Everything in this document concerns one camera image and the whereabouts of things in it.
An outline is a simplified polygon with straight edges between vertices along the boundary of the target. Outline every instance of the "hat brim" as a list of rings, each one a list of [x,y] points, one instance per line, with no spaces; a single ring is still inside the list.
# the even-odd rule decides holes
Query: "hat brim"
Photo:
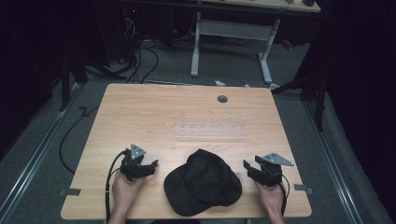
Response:
[[[186,168],[187,164],[183,164],[172,171],[163,181],[163,189],[175,212],[183,217],[191,217],[204,212],[213,204],[202,203],[190,195],[184,184]]]

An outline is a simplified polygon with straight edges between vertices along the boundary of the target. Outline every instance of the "silver bracket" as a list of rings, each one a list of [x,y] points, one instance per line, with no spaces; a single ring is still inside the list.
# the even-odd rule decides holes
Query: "silver bracket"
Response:
[[[272,164],[278,164],[278,165],[287,165],[287,166],[294,166],[294,163],[291,161],[286,160],[285,158],[279,156],[278,154],[271,153],[266,156],[262,156],[262,159],[265,161],[268,161]]]
[[[135,144],[131,144],[131,159],[136,160],[137,158],[146,154],[146,150],[141,147],[136,146]]]

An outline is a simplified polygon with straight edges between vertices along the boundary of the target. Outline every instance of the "white desk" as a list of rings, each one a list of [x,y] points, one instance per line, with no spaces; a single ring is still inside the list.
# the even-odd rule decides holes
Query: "white desk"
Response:
[[[302,0],[295,0],[294,4],[288,4],[285,0],[202,0],[202,2],[247,7],[264,7],[277,10],[301,11],[306,13],[320,12],[320,7],[318,6],[318,4],[315,3],[312,7],[307,7],[306,5],[304,5]],[[201,13],[197,12],[195,45],[191,63],[191,76],[198,76],[200,55],[199,43],[201,35],[217,35],[266,41],[265,48],[263,49],[262,53],[259,54],[259,60],[262,67],[262,75],[264,76],[264,81],[267,84],[271,84],[272,79],[268,68],[267,57],[274,42],[279,23],[280,19],[275,20],[272,26],[262,26],[228,21],[202,20]]]

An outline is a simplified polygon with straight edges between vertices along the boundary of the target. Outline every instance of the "small hole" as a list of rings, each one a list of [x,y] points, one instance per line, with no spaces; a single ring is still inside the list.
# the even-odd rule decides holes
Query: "small hole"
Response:
[[[218,96],[218,101],[219,101],[220,103],[227,103],[228,98],[227,98],[227,96],[225,96],[225,95],[220,95],[220,96]]]

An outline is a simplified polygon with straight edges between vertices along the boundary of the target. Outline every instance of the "desk leg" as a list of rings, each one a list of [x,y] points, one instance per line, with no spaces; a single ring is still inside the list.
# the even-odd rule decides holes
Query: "desk leg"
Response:
[[[195,46],[194,46],[194,53],[192,54],[192,63],[191,63],[192,77],[198,77],[200,34],[201,34],[201,12],[197,12],[197,22],[195,28]]]
[[[267,45],[265,47],[265,51],[264,51],[264,53],[260,53],[259,54],[260,65],[262,66],[262,75],[264,76],[264,81],[267,84],[271,84],[272,83],[270,70],[268,69],[267,57],[268,57],[268,54],[270,52],[271,46],[272,46],[272,44],[274,42],[274,38],[275,38],[277,27],[279,26],[279,23],[280,23],[280,19],[275,20],[274,25],[273,25],[273,27],[271,29],[271,32],[270,32],[270,34],[268,36],[268,40],[267,40]]]

